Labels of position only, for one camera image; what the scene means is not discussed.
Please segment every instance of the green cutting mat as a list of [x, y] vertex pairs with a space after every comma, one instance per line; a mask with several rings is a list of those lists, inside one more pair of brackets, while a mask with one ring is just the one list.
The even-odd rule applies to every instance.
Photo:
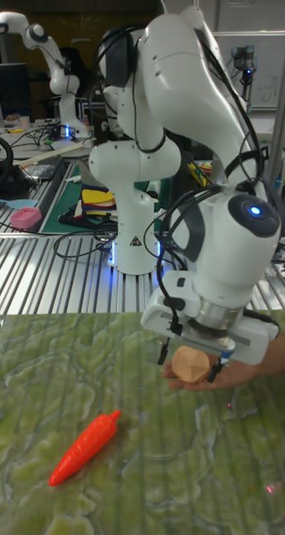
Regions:
[[67, 212], [71, 206], [78, 203], [81, 186], [81, 182], [78, 184], [70, 182], [67, 185], [64, 193], [59, 198], [58, 203], [55, 205], [48, 220], [46, 221], [43, 233], [49, 234], [51, 232], [77, 232], [82, 230], [82, 228], [83, 231], [91, 232], [88, 228], [85, 227], [74, 227], [73, 225], [64, 225], [63, 223], [59, 222], [59, 216]]
[[[285, 377], [172, 392], [158, 353], [135, 313], [0, 318], [0, 535], [285, 535]], [[115, 409], [115, 438], [49, 487]]]

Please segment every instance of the sticker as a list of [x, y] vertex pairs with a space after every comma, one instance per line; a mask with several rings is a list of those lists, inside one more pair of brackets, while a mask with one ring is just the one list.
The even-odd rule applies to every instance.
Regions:
[[141, 243], [140, 239], [137, 236], [135, 236], [135, 237], [133, 237], [133, 240], [131, 241], [130, 245], [137, 246], [137, 245], [142, 245], [142, 243]]

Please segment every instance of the table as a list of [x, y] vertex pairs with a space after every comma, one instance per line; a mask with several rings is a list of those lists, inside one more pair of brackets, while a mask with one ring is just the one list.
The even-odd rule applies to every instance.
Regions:
[[[158, 341], [137, 313], [0, 316], [0, 535], [285, 535], [285, 376], [170, 392]], [[114, 439], [49, 487], [116, 409]]]

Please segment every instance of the blue led light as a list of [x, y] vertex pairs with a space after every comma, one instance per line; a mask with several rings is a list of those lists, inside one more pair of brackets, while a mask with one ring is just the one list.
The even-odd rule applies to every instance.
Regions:
[[260, 208], [257, 208], [256, 206], [252, 206], [250, 212], [253, 214], [253, 216], [260, 216], [261, 214]]
[[112, 243], [112, 264], [115, 264], [115, 242]]

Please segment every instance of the orange plastic carrot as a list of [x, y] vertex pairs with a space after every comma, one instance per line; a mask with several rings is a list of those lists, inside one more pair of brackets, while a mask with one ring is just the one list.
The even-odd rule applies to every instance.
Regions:
[[109, 416], [100, 415], [82, 432], [51, 474], [51, 487], [59, 485], [79, 470], [114, 436], [120, 414], [120, 410], [116, 410]]

